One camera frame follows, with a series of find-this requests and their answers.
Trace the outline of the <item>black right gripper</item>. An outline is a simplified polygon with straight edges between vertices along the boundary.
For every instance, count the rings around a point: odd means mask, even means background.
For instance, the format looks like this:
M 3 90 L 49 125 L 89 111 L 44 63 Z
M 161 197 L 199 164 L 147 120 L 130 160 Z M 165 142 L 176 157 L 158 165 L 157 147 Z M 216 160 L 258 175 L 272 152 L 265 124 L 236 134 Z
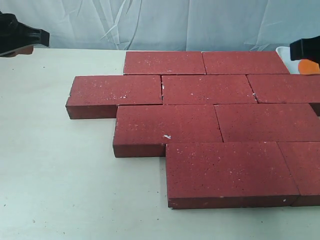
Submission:
M 298 71 L 301 75 L 320 74 L 320 36 L 301 38 L 289 45 L 290 60 L 297 61 Z

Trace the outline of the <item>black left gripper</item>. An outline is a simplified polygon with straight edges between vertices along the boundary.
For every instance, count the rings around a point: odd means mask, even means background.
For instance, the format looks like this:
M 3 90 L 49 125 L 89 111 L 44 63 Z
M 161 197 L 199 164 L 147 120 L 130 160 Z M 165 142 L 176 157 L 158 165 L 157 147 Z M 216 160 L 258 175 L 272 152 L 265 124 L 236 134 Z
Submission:
M 0 14 L 0 56 L 30 55 L 34 46 L 50 46 L 50 33 L 18 21 L 12 13 Z

